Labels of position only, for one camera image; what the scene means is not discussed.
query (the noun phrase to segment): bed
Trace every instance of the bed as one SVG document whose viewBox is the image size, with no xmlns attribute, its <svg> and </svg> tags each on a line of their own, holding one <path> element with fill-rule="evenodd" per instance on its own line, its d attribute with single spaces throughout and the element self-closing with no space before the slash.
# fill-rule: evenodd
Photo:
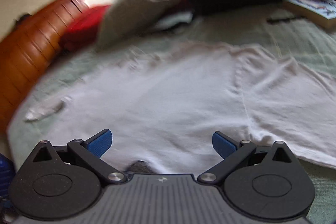
<svg viewBox="0 0 336 224">
<path fill-rule="evenodd" d="M 240 46 L 257 43 L 278 58 L 291 55 L 310 68 L 336 76 L 336 32 L 326 32 L 305 19 L 284 22 L 293 14 L 280 5 L 248 7 L 235 11 L 198 17 L 191 25 L 176 32 L 130 37 L 104 53 L 94 46 L 76 54 L 63 54 L 49 67 L 20 105 L 7 129 L 13 160 L 19 168 L 38 141 L 43 140 L 60 113 L 35 122 L 25 122 L 29 107 L 64 87 L 80 81 L 100 66 L 118 60 L 129 52 L 167 52 L 183 42 L 227 42 Z M 316 189 L 316 198 L 308 214 L 314 224 L 336 219 L 336 170 L 301 161 Z"/>
</svg>

